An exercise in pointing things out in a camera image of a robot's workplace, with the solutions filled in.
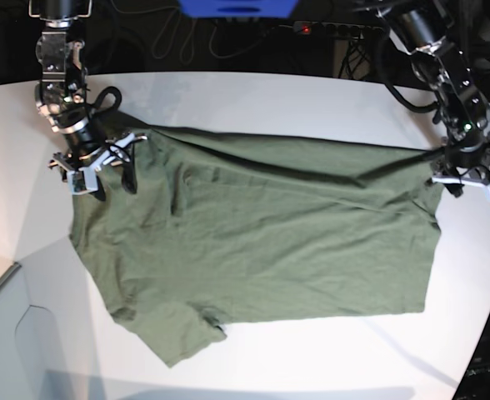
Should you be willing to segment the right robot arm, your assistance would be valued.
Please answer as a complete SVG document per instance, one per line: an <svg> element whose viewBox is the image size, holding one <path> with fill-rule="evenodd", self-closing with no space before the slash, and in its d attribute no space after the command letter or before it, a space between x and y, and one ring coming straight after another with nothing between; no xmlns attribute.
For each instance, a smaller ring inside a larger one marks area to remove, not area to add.
<svg viewBox="0 0 490 400"><path fill-rule="evenodd" d="M71 194L90 194L103 201L106 195L99 173L106 166L120 167L123 189L136 193L134 146L146 136L124 131L109 137L104 132L104 119L123 100L118 88L106 87L94 102L88 101L85 41L79 22L91 16L92 8L90 1L31 1L28 14L44 23L36 44L42 67L34 91L37 112L67 144L67 151L54 153L48 166L58 168Z"/></svg>

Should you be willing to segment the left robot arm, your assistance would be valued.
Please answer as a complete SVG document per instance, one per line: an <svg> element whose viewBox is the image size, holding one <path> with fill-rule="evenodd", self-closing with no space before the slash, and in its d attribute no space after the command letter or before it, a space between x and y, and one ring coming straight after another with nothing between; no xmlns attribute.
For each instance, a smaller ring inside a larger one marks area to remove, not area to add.
<svg viewBox="0 0 490 400"><path fill-rule="evenodd" d="M384 30L377 44L376 71L387 90L409 111L431 113L446 128L443 144L426 152L432 183L454 197L466 186L480 188L490 201L490 105L473 81L463 52L448 36L450 18L439 1L356 1L350 11L374 12ZM435 101L410 103L388 80L383 66L387 42L396 37L412 59L414 74Z"/></svg>

